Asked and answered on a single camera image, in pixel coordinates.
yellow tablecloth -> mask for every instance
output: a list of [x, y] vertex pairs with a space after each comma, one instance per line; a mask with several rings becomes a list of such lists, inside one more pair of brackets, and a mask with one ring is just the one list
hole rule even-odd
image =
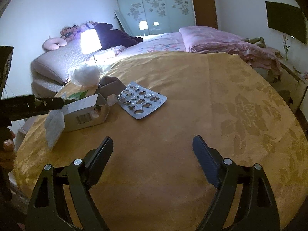
[[[52, 151], [45, 140], [46, 116], [38, 117], [16, 158], [16, 181], [29, 197], [45, 164], [66, 166], [110, 136], [113, 154], [90, 190], [109, 228], [195, 230], [216, 191], [192, 150], [193, 137], [201, 135], [237, 164], [260, 163], [281, 227], [294, 217], [307, 196], [306, 138], [278, 93], [238, 56], [147, 53], [119, 61], [109, 75], [160, 92], [167, 101], [141, 120], [114, 105], [105, 123], [63, 133]], [[61, 93], [80, 89], [69, 83]]]

wall-mounted television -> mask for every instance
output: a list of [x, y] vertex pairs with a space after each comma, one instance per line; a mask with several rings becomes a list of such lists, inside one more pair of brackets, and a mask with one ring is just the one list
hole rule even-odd
[[289, 4], [267, 1], [266, 9], [269, 28], [293, 36], [307, 44], [306, 18], [300, 8]]

wardrobe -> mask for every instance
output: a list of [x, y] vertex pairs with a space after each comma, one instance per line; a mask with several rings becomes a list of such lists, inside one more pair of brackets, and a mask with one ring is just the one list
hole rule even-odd
[[[192, 0], [118, 0], [118, 5], [122, 24], [133, 36], [178, 32], [196, 25]], [[147, 22], [148, 29], [140, 30], [141, 21]]]

pink neck pillow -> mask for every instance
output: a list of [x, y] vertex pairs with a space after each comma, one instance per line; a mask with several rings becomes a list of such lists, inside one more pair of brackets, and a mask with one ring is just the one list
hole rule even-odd
[[67, 42], [59, 37], [50, 38], [47, 41], [44, 42], [44, 48], [47, 50], [56, 50], [60, 47], [64, 47], [67, 44]]

brown wooden door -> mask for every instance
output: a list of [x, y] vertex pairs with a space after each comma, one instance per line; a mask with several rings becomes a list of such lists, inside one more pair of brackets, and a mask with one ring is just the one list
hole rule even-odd
[[215, 0], [193, 0], [197, 26], [217, 27]]

